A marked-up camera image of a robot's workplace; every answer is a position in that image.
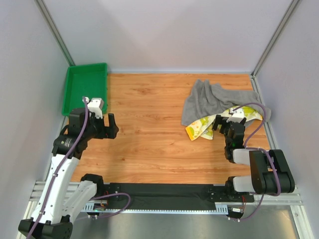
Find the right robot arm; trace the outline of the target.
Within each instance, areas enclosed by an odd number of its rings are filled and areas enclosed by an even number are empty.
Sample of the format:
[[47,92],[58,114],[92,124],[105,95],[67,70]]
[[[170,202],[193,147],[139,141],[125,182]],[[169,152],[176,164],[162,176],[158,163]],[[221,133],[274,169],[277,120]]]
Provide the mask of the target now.
[[243,118],[233,122],[217,115],[212,124],[212,129],[218,129],[225,137],[225,158],[250,167],[249,176],[229,177],[226,187],[236,193],[270,196],[294,192],[295,181],[282,150],[244,147],[245,121]]

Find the yellow green patterned towel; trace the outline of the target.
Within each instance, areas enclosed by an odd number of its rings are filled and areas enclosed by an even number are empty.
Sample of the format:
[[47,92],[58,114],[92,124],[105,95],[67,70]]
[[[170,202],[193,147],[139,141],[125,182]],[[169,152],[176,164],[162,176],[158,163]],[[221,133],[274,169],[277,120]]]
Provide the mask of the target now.
[[[254,120],[263,120],[263,117],[260,113],[258,113],[255,109],[243,106],[241,110],[244,113],[244,117],[246,118],[246,123],[251,123]],[[199,137],[203,137],[205,139],[213,140],[213,122],[216,118],[217,114],[206,116],[200,119],[197,119],[190,125],[188,125],[185,130],[191,141],[196,140]]]

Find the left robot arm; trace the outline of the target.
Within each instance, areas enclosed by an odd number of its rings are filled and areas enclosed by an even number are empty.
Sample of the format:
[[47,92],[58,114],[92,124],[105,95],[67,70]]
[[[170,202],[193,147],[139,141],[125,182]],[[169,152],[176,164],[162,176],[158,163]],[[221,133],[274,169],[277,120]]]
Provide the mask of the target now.
[[90,200],[109,195],[103,177],[85,174],[77,189],[65,199],[72,174],[91,139],[114,139],[119,131],[114,114],[105,125],[100,109],[73,109],[68,124],[53,143],[51,165],[42,194],[29,219],[20,221],[18,230],[28,239],[68,239],[73,224]]

